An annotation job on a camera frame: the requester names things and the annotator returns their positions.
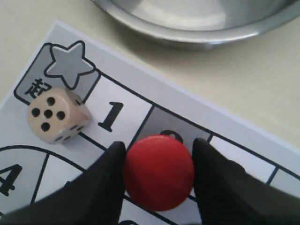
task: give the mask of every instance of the game board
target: game board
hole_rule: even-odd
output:
[[[92,115],[91,123],[64,145],[42,142],[26,121],[28,104],[52,87],[73,90]],[[190,151],[195,138],[205,138],[257,179],[300,197],[299,150],[60,21],[3,101],[0,133],[1,215],[63,187],[113,141],[129,148],[151,134],[171,135]],[[193,191],[183,204],[164,212],[144,210],[125,195],[120,216],[120,225],[200,221]]]

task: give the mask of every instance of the gray star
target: gray star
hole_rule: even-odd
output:
[[[84,57],[84,51],[83,41],[77,41],[68,48],[53,45],[50,52],[53,62],[45,69],[45,76],[60,78],[67,88],[75,89],[79,76],[95,70],[95,65]]]

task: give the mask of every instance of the dice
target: dice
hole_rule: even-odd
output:
[[[89,123],[90,112],[72,91],[53,88],[31,102],[27,119],[37,137],[57,144],[78,134]]]

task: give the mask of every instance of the stainless steel bowl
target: stainless steel bowl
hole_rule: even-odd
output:
[[[253,37],[300,15],[300,0],[92,1],[146,37],[189,49]]]

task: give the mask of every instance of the white table surface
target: white table surface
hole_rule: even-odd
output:
[[[0,0],[0,99],[56,18],[300,149],[300,18],[235,45],[191,52],[138,38],[89,0]]]

